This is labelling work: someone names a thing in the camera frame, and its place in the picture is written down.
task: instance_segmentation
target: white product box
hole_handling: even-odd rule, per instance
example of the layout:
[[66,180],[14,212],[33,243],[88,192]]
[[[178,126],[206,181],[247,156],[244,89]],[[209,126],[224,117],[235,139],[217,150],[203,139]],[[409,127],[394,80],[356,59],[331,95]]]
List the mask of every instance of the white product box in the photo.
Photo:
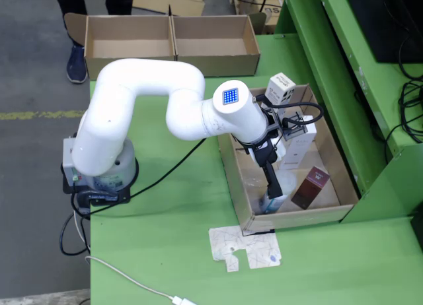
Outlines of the white product box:
[[[304,121],[312,120],[313,116],[304,116]],[[310,149],[310,145],[315,139],[317,130],[314,123],[306,125],[307,132],[293,139],[286,141],[286,154],[280,164],[280,169],[298,168],[305,154]]]
[[295,83],[283,73],[270,77],[269,85],[264,93],[273,105],[287,104],[292,96]]

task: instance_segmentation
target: concrete floor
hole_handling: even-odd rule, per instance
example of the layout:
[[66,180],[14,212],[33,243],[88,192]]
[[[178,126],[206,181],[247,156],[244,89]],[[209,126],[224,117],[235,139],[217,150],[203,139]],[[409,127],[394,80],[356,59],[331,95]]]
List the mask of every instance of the concrete floor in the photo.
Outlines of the concrete floor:
[[[204,15],[235,14],[228,0],[205,2]],[[86,3],[90,14],[106,14],[104,0]],[[0,33],[0,298],[88,288],[83,257],[61,255],[58,239],[71,212],[62,139],[80,115],[67,111],[87,108],[89,84],[67,80],[71,42],[56,0],[0,0]],[[69,225],[65,247],[79,250]]]

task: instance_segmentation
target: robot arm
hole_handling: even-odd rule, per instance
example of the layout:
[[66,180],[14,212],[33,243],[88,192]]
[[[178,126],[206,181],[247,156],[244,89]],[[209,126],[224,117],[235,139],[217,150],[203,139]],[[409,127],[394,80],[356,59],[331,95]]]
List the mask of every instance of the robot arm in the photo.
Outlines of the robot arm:
[[209,100],[203,100],[204,88],[203,74],[187,63],[122,59],[108,64],[79,126],[72,151],[76,169],[100,176],[113,166],[138,96],[169,96],[166,123],[183,140],[224,133],[247,144],[265,138],[268,119],[244,83],[225,82]]

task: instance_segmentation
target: person's leg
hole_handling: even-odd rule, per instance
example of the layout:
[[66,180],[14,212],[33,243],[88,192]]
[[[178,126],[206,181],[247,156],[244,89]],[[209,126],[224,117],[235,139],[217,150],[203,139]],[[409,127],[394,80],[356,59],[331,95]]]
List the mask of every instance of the person's leg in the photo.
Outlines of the person's leg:
[[64,17],[67,13],[78,13],[80,15],[87,14],[84,0],[58,0],[61,15]]
[[130,15],[132,0],[106,0],[106,8],[110,15]]
[[[87,14],[84,0],[58,0],[58,3],[62,16],[65,16],[67,13],[78,13],[80,15]],[[72,40],[72,42],[71,57],[66,66],[67,78],[75,84],[82,84],[87,79],[87,68],[84,62],[84,47],[75,40]]]

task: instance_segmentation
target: blue shoe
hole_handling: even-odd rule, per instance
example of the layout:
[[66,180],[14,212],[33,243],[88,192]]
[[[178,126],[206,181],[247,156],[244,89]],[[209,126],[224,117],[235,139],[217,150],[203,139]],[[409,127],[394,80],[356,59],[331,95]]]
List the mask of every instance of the blue shoe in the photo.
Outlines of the blue shoe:
[[83,46],[72,47],[71,57],[66,66],[66,72],[67,78],[74,84],[82,84],[87,79]]

